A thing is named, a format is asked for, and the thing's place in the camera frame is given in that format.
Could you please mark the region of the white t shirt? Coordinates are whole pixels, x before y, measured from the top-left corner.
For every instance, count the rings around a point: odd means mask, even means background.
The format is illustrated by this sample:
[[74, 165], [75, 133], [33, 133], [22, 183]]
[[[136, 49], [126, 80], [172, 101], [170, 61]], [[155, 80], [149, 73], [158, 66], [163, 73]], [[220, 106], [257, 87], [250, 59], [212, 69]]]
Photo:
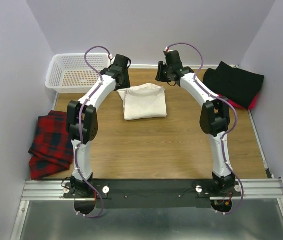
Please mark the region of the white t shirt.
[[123, 101], [123, 114], [126, 121], [167, 117], [163, 86], [145, 83], [120, 89], [117, 92]]

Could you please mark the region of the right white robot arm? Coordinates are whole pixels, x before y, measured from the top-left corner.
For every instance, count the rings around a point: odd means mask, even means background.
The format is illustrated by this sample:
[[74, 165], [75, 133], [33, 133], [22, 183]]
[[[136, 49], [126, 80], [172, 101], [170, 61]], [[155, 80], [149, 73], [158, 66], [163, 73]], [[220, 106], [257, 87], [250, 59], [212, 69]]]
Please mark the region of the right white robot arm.
[[217, 196], [223, 196], [234, 184], [228, 150], [228, 130], [230, 108], [227, 99], [220, 98], [208, 89], [190, 67], [183, 66], [180, 54], [176, 50], [164, 51], [165, 62], [158, 63], [156, 81], [174, 83], [185, 89], [201, 106], [199, 125], [208, 136], [212, 157], [212, 180], [210, 190]]

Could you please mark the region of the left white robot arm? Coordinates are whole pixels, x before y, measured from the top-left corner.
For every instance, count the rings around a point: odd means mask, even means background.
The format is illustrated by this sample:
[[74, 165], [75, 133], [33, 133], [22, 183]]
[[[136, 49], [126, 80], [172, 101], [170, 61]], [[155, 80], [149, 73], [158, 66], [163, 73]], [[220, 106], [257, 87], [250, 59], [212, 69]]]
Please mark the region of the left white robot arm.
[[71, 138], [74, 155], [73, 173], [70, 178], [69, 194], [89, 198], [96, 193], [93, 186], [91, 166], [92, 141], [96, 138], [98, 109], [107, 96], [122, 88], [129, 88], [131, 59], [117, 54], [110, 66], [97, 71], [98, 80], [88, 93], [67, 106], [66, 130]]

